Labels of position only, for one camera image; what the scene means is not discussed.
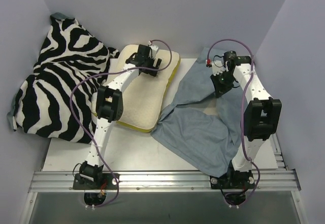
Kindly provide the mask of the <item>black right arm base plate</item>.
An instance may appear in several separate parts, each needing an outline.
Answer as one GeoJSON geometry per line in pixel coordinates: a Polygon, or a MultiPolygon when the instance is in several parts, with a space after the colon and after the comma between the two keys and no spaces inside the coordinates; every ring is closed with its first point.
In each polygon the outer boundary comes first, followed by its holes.
{"type": "Polygon", "coordinates": [[[254,177],[251,171],[239,172],[228,171],[221,177],[210,176],[210,187],[212,189],[253,189],[255,187],[254,177]]]}

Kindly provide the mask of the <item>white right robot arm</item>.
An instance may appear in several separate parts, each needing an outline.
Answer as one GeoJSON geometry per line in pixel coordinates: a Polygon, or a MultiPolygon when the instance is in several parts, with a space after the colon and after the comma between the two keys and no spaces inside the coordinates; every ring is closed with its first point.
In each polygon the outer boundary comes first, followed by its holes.
{"type": "Polygon", "coordinates": [[[232,159],[234,170],[225,175],[226,184],[236,188],[243,182],[241,172],[252,169],[254,159],[269,137],[276,133],[282,103],[273,98],[262,85],[251,64],[251,57],[236,56],[226,52],[223,61],[206,61],[206,66],[212,69],[210,76],[215,88],[215,96],[222,97],[236,88],[235,82],[243,89],[241,103],[241,146],[232,159]]]}

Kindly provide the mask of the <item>cream pillow with yellow edge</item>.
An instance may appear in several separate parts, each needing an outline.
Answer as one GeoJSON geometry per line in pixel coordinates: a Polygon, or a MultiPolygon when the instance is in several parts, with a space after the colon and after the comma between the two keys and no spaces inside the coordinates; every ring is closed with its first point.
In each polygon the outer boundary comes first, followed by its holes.
{"type": "Polygon", "coordinates": [[[123,114],[118,123],[142,133],[151,132],[160,117],[164,97],[175,77],[181,62],[177,52],[159,50],[156,59],[161,59],[165,70],[153,77],[141,73],[123,92],[123,114]]]}

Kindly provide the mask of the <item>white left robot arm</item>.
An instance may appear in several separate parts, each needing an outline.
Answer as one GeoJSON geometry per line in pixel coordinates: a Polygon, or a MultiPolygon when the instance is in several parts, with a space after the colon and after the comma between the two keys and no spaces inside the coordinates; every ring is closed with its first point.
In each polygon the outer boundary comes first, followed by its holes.
{"type": "Polygon", "coordinates": [[[86,160],[79,168],[80,179],[91,189],[97,189],[104,183],[104,161],[108,140],[115,123],[123,114],[123,92],[142,72],[156,76],[161,59],[155,59],[158,46],[139,45],[137,52],[126,59],[123,69],[108,85],[98,88],[96,96],[96,129],[86,160]]]}

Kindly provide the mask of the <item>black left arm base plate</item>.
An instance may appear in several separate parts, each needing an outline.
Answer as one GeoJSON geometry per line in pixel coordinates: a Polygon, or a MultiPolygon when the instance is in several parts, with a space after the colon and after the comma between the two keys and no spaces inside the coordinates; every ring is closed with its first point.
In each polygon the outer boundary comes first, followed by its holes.
{"type": "Polygon", "coordinates": [[[75,174],[72,189],[74,190],[117,190],[117,183],[111,173],[103,173],[96,181],[92,181],[89,177],[75,174]]]}

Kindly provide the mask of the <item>blue-grey fabric pillowcase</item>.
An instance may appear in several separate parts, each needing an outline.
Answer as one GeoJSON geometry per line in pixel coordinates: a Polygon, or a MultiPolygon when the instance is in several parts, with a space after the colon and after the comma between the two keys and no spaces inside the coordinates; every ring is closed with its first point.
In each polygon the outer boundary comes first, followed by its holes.
{"type": "Polygon", "coordinates": [[[203,111],[215,97],[212,70],[206,67],[206,59],[223,54],[223,50],[209,51],[207,47],[201,51],[151,131],[161,145],[214,177],[227,172],[241,145],[241,88],[233,88],[216,99],[215,115],[203,111]]]}

